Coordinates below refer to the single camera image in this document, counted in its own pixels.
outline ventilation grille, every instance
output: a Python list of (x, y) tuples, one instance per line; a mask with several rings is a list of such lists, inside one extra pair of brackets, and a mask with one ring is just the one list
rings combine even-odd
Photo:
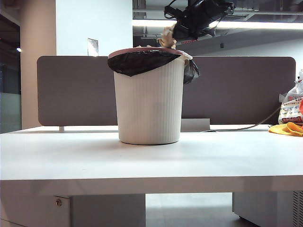
[(293, 227), (303, 227), (303, 191), (293, 193)]

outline fluorescent light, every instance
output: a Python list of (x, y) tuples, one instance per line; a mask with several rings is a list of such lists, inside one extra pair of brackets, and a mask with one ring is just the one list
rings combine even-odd
[(215, 21), (210, 27), (218, 29), (247, 28), (247, 29), (294, 29), (303, 30), (303, 23), (274, 23), (274, 22), (238, 22), (238, 21)]
[(133, 20), (133, 26), (170, 27), (176, 22), (175, 20)]
[[(175, 20), (133, 20), (133, 26), (169, 27), (173, 26), (175, 23)], [(209, 25), (209, 27), (216, 27), (218, 29), (246, 28), (303, 30), (303, 23), (214, 21)]]

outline desk surface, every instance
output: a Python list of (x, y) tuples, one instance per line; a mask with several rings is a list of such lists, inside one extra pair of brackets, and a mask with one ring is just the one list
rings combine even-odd
[(38, 195), (303, 189), (303, 139), (267, 131), (182, 133), (173, 144), (52, 127), (2, 134), (1, 187)]

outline glass wall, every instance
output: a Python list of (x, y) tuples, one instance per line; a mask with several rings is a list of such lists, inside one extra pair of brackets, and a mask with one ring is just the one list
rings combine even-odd
[(0, 133), (21, 129), (20, 28), (0, 15)]

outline white trash can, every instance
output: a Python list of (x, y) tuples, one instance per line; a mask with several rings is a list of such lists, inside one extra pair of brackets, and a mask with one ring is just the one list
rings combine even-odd
[[(132, 48), (110, 54), (165, 48)], [(170, 63), (134, 76), (114, 72), (119, 139), (124, 143), (155, 145), (178, 141), (181, 128), (184, 63), (180, 57)]]

